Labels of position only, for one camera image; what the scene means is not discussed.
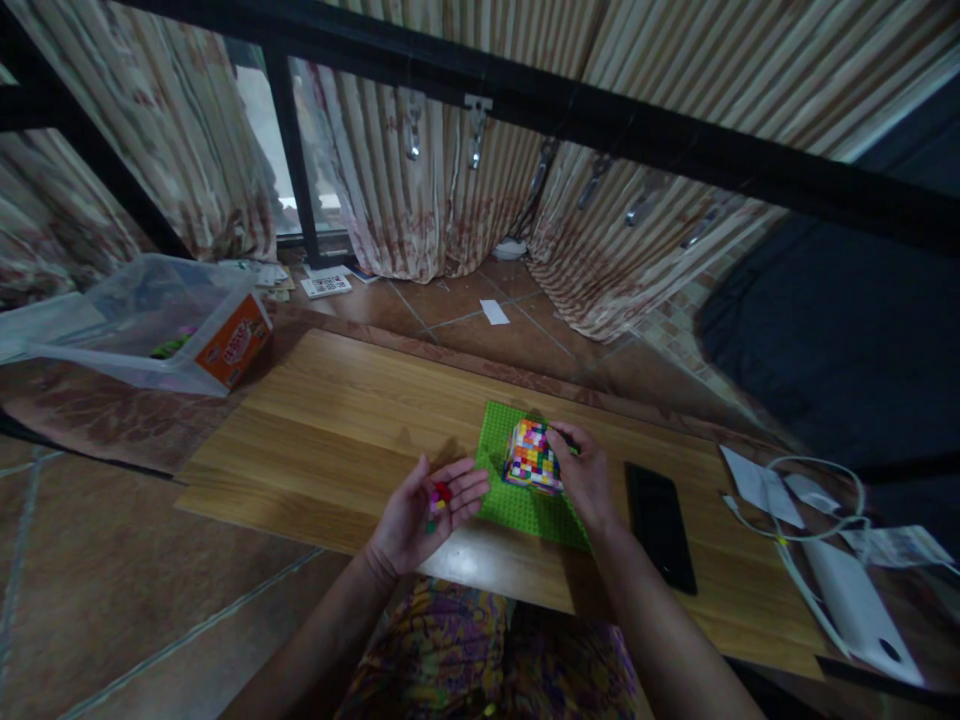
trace wooden table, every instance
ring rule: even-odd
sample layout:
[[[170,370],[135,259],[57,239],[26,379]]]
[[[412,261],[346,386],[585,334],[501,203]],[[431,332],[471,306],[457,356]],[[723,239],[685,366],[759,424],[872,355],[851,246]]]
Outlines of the wooden table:
[[[725,655],[822,679],[823,636],[773,544],[723,505],[732,479],[714,443],[339,335],[310,332],[271,371],[180,473],[178,507],[355,553],[421,452],[473,454],[488,400],[586,428],[625,517],[624,461],[672,478],[700,589],[677,597]],[[613,619],[589,554],[492,523],[457,531],[421,570]]]

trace floral skirt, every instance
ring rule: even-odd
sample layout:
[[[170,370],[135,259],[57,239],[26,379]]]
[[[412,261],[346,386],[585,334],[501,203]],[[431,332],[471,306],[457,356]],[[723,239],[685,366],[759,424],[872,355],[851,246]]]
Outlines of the floral skirt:
[[[646,717],[605,623],[421,578],[375,636],[338,718]]]

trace curtain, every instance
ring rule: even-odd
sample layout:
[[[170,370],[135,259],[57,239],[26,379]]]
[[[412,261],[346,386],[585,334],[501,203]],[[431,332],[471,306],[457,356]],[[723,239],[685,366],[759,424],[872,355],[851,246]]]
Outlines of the curtain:
[[[155,252],[56,130],[0,134],[0,302],[83,289]]]
[[[956,74],[958,28],[957,6],[937,0],[624,0],[611,4],[583,81],[849,162]],[[533,276],[595,340],[631,329],[786,212],[623,160],[579,211],[595,157],[561,148],[528,243]],[[628,227],[643,196],[646,219]]]
[[[341,4],[846,162],[960,66],[957,6],[939,0]],[[300,66],[361,261],[420,282],[472,271],[526,201],[541,138],[488,121],[473,172],[469,113],[428,102],[411,162],[405,91]],[[527,238],[534,277],[567,323],[595,340],[634,327],[785,212],[617,159],[579,210],[596,160],[561,146]],[[627,226],[641,197],[641,219]]]
[[[99,0],[5,1],[194,257],[275,258],[262,154],[219,35]],[[16,178],[0,205],[5,300],[82,289],[149,249],[64,145],[2,137],[2,172]]]
[[[339,4],[566,77],[581,72],[603,7],[599,0]],[[419,282],[475,270],[526,202],[541,138],[488,120],[479,167],[469,170],[470,114],[421,100],[420,158],[410,161],[409,93],[304,61],[296,67],[319,135],[308,142],[322,148],[360,262]]]

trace white power bank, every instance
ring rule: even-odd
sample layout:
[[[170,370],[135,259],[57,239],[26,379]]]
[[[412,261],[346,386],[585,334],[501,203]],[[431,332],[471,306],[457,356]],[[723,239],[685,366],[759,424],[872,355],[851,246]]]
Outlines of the white power bank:
[[[922,687],[923,676],[860,562],[819,540],[802,546],[850,653],[898,680]]]

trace person's left hand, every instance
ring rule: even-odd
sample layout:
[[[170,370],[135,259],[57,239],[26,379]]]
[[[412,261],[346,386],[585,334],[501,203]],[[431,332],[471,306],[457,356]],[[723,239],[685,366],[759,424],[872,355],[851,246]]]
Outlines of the person's left hand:
[[[390,496],[367,543],[368,558],[377,571],[394,580],[413,572],[454,530],[480,512],[481,498],[490,492],[490,483],[486,470],[473,470],[475,462],[473,458],[463,458],[430,475],[427,456],[420,456],[413,472]],[[441,481],[452,497],[434,518],[436,529],[427,533],[430,493]]]

